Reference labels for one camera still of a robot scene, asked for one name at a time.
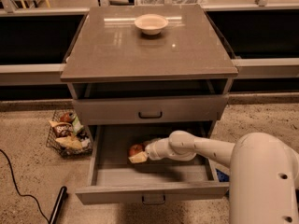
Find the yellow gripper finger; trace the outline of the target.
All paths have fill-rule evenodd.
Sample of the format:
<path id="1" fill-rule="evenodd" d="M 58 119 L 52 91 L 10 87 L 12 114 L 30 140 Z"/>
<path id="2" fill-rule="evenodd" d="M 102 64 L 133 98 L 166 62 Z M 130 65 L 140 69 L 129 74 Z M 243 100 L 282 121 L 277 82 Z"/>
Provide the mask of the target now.
<path id="1" fill-rule="evenodd" d="M 147 141 L 144 141 L 142 142 L 142 146 L 143 147 L 146 147 L 147 145 L 151 144 L 151 143 L 154 143 L 154 142 L 157 142 L 159 141 L 161 138 L 154 138 L 154 139 L 151 139 L 151 140 L 147 140 Z"/>
<path id="2" fill-rule="evenodd" d="M 145 151 L 139 152 L 129 158 L 129 161 L 133 164 L 145 162 L 148 159 L 148 155 Z"/>

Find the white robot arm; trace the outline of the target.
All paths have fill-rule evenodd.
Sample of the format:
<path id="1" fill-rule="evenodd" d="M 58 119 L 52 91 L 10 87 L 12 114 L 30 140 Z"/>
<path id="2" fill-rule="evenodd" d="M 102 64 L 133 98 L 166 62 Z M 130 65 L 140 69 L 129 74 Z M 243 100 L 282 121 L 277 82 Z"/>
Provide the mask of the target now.
<path id="1" fill-rule="evenodd" d="M 230 224 L 299 224 L 299 154 L 267 133 L 249 133 L 234 143 L 174 131 L 129 148 L 132 163 L 197 154 L 230 169 Z"/>

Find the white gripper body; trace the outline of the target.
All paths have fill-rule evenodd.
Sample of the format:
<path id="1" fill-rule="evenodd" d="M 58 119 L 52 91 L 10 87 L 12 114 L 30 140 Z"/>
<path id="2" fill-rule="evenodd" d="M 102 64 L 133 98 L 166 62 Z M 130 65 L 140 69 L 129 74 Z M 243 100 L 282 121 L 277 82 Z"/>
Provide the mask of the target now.
<path id="1" fill-rule="evenodd" d="M 145 152 L 147 153 L 148 157 L 152 161 L 157 161 L 157 160 L 161 159 L 160 155 L 158 154 L 157 148 L 156 148 L 156 145 L 158 143 L 159 143 L 159 141 L 151 143 L 145 147 Z"/>

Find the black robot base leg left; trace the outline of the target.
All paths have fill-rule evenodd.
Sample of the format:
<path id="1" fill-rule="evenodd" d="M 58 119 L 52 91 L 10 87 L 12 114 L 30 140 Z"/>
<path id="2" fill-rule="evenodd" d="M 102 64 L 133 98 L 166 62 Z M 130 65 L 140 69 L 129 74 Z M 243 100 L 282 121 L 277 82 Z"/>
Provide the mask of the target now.
<path id="1" fill-rule="evenodd" d="M 58 193 L 58 196 L 56 198 L 55 205 L 53 206 L 51 215 L 50 215 L 50 221 L 49 224 L 56 224 L 58 217 L 61 213 L 64 201 L 66 200 L 68 194 L 67 194 L 67 187 L 62 186 L 60 188 L 60 191 Z"/>

